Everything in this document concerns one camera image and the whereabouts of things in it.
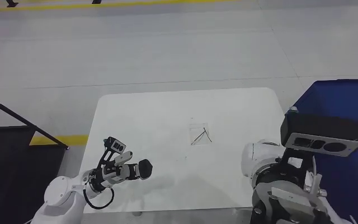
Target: cable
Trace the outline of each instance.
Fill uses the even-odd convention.
[[[210,139],[209,134],[206,132],[205,128],[204,128],[204,131],[205,131],[206,136],[208,137],[208,139],[212,142],[212,140]]]
[[[313,163],[313,175],[317,175],[317,167],[315,165],[315,158],[312,156],[312,163]]]
[[[195,141],[198,139],[198,138],[200,138],[200,136],[201,136],[201,138],[203,137],[203,135],[204,135],[204,133],[205,133],[205,131],[203,131],[198,137],[196,137],[195,139],[194,139],[194,141],[192,141],[192,145],[195,143]]]
[[[83,190],[83,196],[84,196],[84,199],[86,200],[87,204],[93,208],[93,209],[96,209],[96,210],[99,210],[99,209],[103,209],[103,208],[106,208],[108,207],[112,202],[113,202],[113,199],[114,199],[114,190],[111,188],[111,192],[112,192],[112,198],[111,200],[104,206],[101,206],[101,207],[97,207],[97,206],[94,206],[90,200],[88,200],[88,197],[87,197],[87,194],[86,194],[86,187],[84,187],[84,190]]]
[[[25,222],[24,224],[29,224],[32,221],[32,219],[28,220],[27,222]]]

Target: gray floor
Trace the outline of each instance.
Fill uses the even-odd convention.
[[[286,110],[316,80],[358,78],[349,0],[2,12],[0,27],[0,102],[53,135],[88,134],[106,94],[269,87]],[[83,152],[61,174],[75,176]],[[122,221],[200,222],[171,217]]]

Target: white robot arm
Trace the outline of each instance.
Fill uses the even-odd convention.
[[[253,187],[250,224],[350,223],[326,200],[314,160],[314,153],[349,156],[350,148],[358,148],[358,142],[351,140],[358,132],[341,134],[347,126],[357,127],[358,123],[289,111],[281,126],[280,143],[262,140],[245,146],[241,170]],[[338,150],[338,144],[346,145],[347,150]]]
[[[36,212],[32,224],[80,224],[86,204],[94,209],[103,209],[113,201],[114,184],[150,177],[153,166],[148,160],[142,160],[138,164],[125,164],[133,156],[130,151],[123,153],[126,145],[112,137],[104,142],[106,151],[97,168],[85,171],[75,178],[59,176],[49,184],[44,195],[45,203]],[[114,153],[120,155],[110,161]],[[111,200],[105,206],[94,206],[89,199],[101,194],[106,188],[112,191]]]

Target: yellow line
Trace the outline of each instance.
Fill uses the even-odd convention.
[[[65,143],[68,146],[85,146],[87,144],[88,135],[78,134],[73,136],[55,136],[56,139]],[[44,136],[34,136],[30,142],[30,145],[44,145],[44,144],[56,144],[50,139]]]
[[[70,10],[80,8],[103,8],[103,7],[125,7],[125,6],[147,6],[153,4],[180,4],[180,3],[211,3],[211,2],[228,2],[238,0],[157,0],[150,2],[114,2],[101,4],[64,4],[58,6],[24,6],[20,4],[14,8],[0,8],[0,11],[23,11],[23,10]]]

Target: camera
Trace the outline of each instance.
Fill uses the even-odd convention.
[[[358,148],[358,122],[331,116],[288,112],[281,125],[286,148],[349,156]]]

